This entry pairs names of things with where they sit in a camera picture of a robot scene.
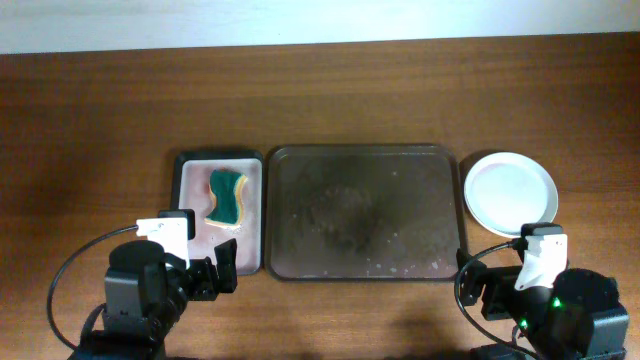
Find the green yellow sponge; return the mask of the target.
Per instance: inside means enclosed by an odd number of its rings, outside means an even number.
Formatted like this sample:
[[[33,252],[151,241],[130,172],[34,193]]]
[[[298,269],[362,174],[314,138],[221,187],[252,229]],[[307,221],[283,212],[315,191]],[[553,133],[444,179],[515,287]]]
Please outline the green yellow sponge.
[[[212,210],[205,216],[213,226],[237,227],[244,215],[242,192],[248,178],[239,172],[214,170],[209,177]]]

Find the pale green plate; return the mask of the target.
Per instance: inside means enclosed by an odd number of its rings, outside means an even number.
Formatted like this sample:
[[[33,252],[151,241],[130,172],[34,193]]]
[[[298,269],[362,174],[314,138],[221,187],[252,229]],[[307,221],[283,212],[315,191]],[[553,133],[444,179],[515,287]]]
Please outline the pale green plate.
[[[495,152],[476,161],[466,174],[463,194],[472,217],[506,238],[518,237],[524,224],[553,221],[559,208],[548,171],[513,152]]]

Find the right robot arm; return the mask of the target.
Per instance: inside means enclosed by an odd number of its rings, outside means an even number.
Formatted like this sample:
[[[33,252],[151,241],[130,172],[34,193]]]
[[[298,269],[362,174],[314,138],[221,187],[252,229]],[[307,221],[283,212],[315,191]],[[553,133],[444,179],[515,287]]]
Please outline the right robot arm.
[[[551,288],[515,288],[520,266],[489,268],[478,255],[459,249],[454,299],[468,321],[492,340],[470,350],[474,360],[603,359],[627,355],[624,342],[630,317],[620,302],[618,284],[591,270],[568,268]],[[491,334],[466,308],[482,301],[487,321],[512,320],[509,341]]]

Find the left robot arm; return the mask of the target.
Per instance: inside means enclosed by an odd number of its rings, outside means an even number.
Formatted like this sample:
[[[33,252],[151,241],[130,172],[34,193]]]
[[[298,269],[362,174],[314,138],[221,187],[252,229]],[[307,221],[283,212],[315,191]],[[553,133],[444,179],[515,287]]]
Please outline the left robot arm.
[[[147,240],[116,247],[105,275],[106,301],[83,325],[73,359],[164,359],[164,340],[191,301],[214,301],[237,287],[237,242],[191,263]]]

